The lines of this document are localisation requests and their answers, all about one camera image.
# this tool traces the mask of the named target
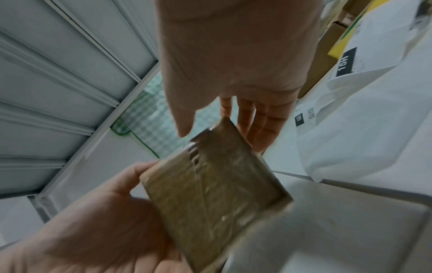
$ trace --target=small brown box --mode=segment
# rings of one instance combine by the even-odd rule
[[[259,219],[292,201],[229,118],[140,179],[196,273],[220,270]]]

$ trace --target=hand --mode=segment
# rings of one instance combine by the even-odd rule
[[[73,203],[37,235],[2,253],[0,271],[192,273],[151,202],[130,195],[152,165],[130,166]],[[10,271],[1,270],[11,261]]]
[[[321,0],[155,0],[162,80],[179,135],[220,97],[257,152],[285,124],[318,40]]]

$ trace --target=corrugated metal panel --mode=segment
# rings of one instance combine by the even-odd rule
[[[0,3],[0,198],[40,191],[143,84],[156,30],[151,2],[134,5]]]

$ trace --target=checkered cloth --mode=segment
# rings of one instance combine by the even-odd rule
[[[192,132],[183,139],[179,138],[163,92],[162,76],[158,73],[111,129],[119,135],[133,133],[156,157],[165,158],[215,124],[221,118],[219,107],[219,100],[215,100],[197,111]],[[231,120],[237,121],[238,114],[234,99]]]

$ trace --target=black label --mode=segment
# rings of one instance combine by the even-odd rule
[[[350,74],[352,72],[352,64],[354,63],[354,57],[356,55],[357,48],[350,49],[342,55],[337,67],[336,77]]]
[[[296,127],[304,124],[303,114],[296,116]]]

